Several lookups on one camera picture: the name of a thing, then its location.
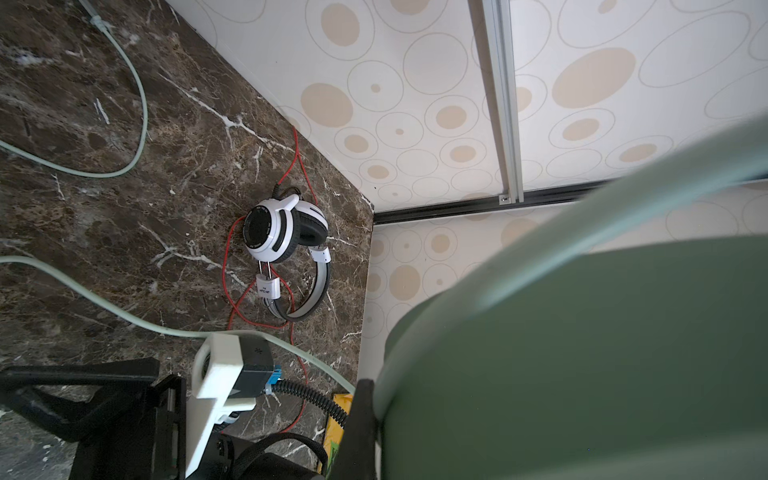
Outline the mint green headphones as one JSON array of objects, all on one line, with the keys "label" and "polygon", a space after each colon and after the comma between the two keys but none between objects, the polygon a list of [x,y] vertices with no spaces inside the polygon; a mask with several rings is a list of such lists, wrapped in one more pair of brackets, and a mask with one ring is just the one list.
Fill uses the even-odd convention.
[{"label": "mint green headphones", "polygon": [[386,479],[763,479],[767,239],[597,253],[767,170],[757,118],[604,187],[403,319]]}]

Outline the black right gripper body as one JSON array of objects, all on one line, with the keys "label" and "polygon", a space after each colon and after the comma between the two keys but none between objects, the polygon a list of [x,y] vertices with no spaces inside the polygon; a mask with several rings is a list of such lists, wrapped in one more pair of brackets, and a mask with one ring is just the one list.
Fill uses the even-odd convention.
[{"label": "black right gripper body", "polygon": [[74,384],[106,387],[138,387],[133,404],[121,415],[102,421],[83,438],[70,471],[72,479],[228,479],[235,458],[232,440],[219,438],[221,429],[234,423],[240,413],[240,400],[228,399],[224,409],[214,414],[209,432],[213,438],[203,443],[203,457],[195,472],[186,473],[185,405],[181,395],[186,381],[169,375],[159,383],[108,382],[94,374],[79,374]]}]

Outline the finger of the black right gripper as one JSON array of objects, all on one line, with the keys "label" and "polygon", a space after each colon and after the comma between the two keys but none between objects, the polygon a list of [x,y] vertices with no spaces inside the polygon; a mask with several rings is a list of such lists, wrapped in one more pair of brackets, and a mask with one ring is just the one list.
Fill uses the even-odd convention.
[{"label": "finger of the black right gripper", "polygon": [[154,358],[10,366],[1,370],[1,405],[60,439],[77,442],[130,410],[159,373]]}]

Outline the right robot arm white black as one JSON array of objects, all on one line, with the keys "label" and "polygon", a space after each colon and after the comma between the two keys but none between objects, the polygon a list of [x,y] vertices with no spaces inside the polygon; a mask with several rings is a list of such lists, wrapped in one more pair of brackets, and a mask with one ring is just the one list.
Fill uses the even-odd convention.
[{"label": "right robot arm white black", "polygon": [[[77,450],[72,479],[182,479],[186,381],[154,358],[1,371],[1,403]],[[322,479],[323,445],[294,432],[253,442],[214,427],[194,479]]]}]

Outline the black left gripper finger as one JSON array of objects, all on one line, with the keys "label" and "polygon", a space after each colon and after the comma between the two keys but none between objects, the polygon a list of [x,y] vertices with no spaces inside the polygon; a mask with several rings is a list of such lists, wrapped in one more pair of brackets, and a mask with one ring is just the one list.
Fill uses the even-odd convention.
[{"label": "black left gripper finger", "polygon": [[374,381],[358,381],[344,434],[335,457],[336,479],[376,479],[377,420],[373,412]]}]

